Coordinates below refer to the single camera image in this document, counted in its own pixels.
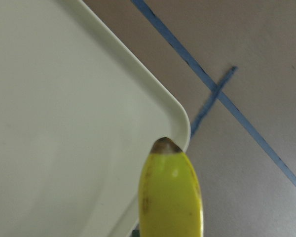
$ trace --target blue tape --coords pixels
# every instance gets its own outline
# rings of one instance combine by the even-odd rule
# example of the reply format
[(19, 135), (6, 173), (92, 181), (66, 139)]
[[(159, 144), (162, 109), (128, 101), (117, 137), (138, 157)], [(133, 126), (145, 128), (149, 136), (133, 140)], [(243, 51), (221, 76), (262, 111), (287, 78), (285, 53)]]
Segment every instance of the blue tape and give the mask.
[(223, 87), (226, 85), (226, 83), (230, 80), (234, 72), (237, 70), (237, 67), (232, 67), (228, 73), (222, 78), (221, 82), (214, 88), (212, 94), (205, 102), (203, 108), (200, 110), (200, 112), (195, 117), (193, 123), (191, 124), (191, 138), (194, 136), (195, 132), (199, 128), (203, 118), (207, 115), (207, 113), (210, 111), (212, 106), (214, 105), (215, 101), (217, 100), (220, 92), (222, 91)]
[[(191, 69), (198, 75), (204, 84), (212, 91), (215, 91), (216, 84), (201, 68), (197, 61), (190, 55), (190, 53), (183, 47), (177, 38), (170, 32), (170, 30), (162, 23), (162, 21), (153, 13), (149, 6), (143, 0), (131, 0), (138, 10), (150, 21), (150, 23), (160, 32), (160, 34), (167, 40), (167, 42), (176, 50), (176, 52), (186, 61)], [(252, 126), (252, 124), (244, 117), (244, 115), (236, 108), (232, 101), (223, 93), (218, 93), (218, 99), (231, 112), (231, 114), (238, 120), (238, 122), (247, 130), (253, 139), (261, 146), (261, 148), (268, 154), (274, 163), (282, 170), (282, 172), (289, 178), (289, 180), (296, 187), (296, 176)]]

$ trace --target white tray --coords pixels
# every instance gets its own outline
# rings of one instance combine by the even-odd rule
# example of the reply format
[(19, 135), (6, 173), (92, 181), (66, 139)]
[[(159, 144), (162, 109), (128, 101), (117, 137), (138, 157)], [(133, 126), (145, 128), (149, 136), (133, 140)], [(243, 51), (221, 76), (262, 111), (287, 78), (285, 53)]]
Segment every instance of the white tray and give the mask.
[(0, 0), (0, 237), (125, 237), (182, 106), (78, 0)]

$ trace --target gray surface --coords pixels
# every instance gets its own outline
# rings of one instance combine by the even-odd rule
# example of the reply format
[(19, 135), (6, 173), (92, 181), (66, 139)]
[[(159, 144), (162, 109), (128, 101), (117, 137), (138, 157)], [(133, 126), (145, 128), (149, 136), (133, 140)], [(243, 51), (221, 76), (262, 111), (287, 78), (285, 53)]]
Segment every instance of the gray surface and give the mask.
[[(86, 0), (193, 120), (209, 90), (129, 1)], [(147, 0), (154, 13), (296, 174), (296, 1)], [(296, 237), (296, 188), (217, 102), (188, 155), (204, 200), (205, 237)]]

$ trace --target yellow banana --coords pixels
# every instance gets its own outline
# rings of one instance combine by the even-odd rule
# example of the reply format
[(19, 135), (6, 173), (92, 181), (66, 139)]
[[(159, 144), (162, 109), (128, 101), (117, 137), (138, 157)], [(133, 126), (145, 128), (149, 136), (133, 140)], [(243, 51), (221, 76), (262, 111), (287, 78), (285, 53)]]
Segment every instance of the yellow banana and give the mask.
[(198, 180), (186, 154), (169, 138), (158, 139), (142, 169), (141, 237), (203, 237)]

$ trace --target table surface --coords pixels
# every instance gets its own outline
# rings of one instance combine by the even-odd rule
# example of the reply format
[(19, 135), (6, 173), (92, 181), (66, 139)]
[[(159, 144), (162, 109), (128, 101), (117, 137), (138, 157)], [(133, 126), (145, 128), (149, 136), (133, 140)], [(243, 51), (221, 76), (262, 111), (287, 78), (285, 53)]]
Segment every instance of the table surface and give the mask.
[[(130, 0), (85, 0), (184, 106), (210, 90)], [(147, 0), (296, 176), (296, 1)], [(217, 101), (187, 151), (204, 202), (205, 237), (296, 237), (296, 187)]]

